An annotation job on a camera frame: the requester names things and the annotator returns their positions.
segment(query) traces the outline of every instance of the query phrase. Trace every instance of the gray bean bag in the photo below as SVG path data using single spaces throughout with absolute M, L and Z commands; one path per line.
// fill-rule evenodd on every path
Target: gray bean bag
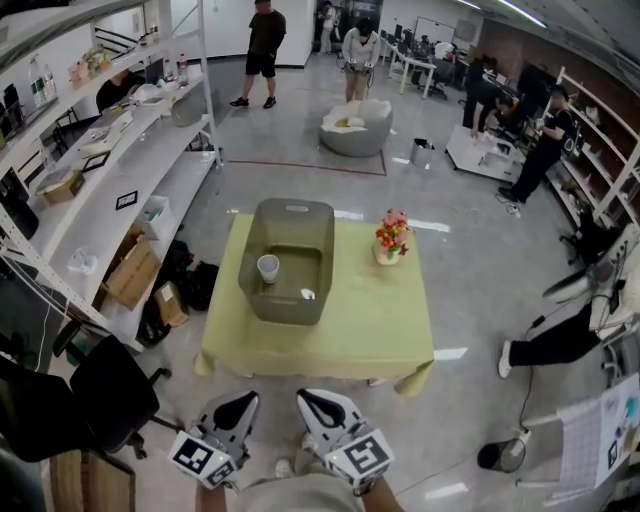
M 333 107 L 325 116 L 320 140 L 340 155 L 373 156 L 382 149 L 392 124 L 393 111 L 388 101 L 352 101 Z

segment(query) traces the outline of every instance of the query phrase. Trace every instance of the ceiling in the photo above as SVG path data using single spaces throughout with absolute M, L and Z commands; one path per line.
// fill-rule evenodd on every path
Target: ceiling
M 538 27 L 497 0 L 472 0 L 489 19 L 548 39 L 591 60 L 640 94 L 639 0 L 510 0 Z

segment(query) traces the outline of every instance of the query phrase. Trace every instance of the plastic cup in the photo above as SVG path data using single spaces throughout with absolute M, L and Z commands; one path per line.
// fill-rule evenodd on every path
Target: plastic cup
M 278 270 L 280 270 L 280 260 L 273 254 L 266 254 L 258 260 L 258 270 L 262 279 L 267 284 L 273 284 L 278 278 Z

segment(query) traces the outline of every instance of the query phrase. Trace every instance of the vase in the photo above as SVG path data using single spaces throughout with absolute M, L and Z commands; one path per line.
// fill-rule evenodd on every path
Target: vase
M 396 265 L 400 261 L 400 251 L 394 251 L 393 256 L 389 258 L 389 250 L 382 247 L 380 242 L 373 242 L 371 247 L 373 250 L 373 256 L 380 265 L 391 266 Z

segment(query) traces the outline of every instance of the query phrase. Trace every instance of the black shorts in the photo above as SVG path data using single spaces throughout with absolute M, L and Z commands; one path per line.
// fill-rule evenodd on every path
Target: black shorts
M 265 78 L 276 76 L 276 60 L 271 55 L 247 54 L 247 75 L 259 75 Z

